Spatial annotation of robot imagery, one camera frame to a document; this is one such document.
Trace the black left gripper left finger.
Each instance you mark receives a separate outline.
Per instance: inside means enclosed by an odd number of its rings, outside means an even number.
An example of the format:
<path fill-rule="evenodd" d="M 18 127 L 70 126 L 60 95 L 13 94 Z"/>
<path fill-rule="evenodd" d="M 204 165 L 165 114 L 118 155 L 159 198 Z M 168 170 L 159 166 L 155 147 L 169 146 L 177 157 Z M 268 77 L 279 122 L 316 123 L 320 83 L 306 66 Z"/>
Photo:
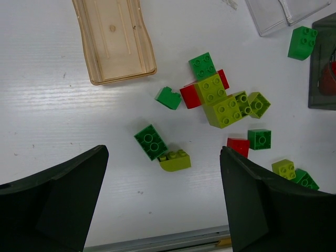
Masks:
<path fill-rule="evenodd" d="M 98 145 L 1 185 L 1 251 L 83 251 L 108 163 Z"/>

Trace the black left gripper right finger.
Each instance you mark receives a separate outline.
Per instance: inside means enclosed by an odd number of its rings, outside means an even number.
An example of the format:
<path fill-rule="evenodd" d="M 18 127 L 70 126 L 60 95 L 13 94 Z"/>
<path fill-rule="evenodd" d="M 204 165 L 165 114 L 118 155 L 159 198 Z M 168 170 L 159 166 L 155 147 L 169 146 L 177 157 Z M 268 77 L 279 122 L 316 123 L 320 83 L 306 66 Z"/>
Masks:
<path fill-rule="evenodd" d="M 289 181 L 224 146 L 233 251 L 335 251 L 335 195 Z"/>

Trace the lime curved lego brick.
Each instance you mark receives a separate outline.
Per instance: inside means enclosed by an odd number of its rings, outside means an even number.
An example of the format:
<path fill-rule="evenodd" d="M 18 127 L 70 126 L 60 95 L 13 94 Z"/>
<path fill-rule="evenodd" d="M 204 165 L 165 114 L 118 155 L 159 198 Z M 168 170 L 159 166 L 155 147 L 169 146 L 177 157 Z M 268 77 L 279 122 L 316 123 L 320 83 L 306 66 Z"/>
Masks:
<path fill-rule="evenodd" d="M 182 149 L 167 152 L 158 157 L 160 167 L 167 172 L 176 172 L 192 167 L 190 156 Z"/>

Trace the green two-by-four lego upturned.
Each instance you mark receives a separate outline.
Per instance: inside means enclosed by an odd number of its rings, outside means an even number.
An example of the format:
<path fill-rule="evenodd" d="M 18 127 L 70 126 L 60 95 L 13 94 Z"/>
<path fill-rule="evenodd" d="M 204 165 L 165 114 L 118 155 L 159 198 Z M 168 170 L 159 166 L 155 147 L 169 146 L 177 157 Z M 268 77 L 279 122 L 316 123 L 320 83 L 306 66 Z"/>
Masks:
<path fill-rule="evenodd" d="M 164 154 L 168 147 L 152 124 L 134 135 L 134 138 L 151 161 Z"/>

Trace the small dark green lego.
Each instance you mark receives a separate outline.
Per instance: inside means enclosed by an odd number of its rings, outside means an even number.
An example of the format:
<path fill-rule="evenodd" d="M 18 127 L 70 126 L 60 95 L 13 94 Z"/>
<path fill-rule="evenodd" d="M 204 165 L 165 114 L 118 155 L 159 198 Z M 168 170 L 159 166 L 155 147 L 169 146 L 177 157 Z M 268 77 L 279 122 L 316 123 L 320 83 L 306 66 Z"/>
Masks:
<path fill-rule="evenodd" d="M 182 97 L 180 93 L 173 92 L 170 87 L 164 87 L 156 95 L 155 100 L 171 110 L 176 110 L 182 101 Z"/>

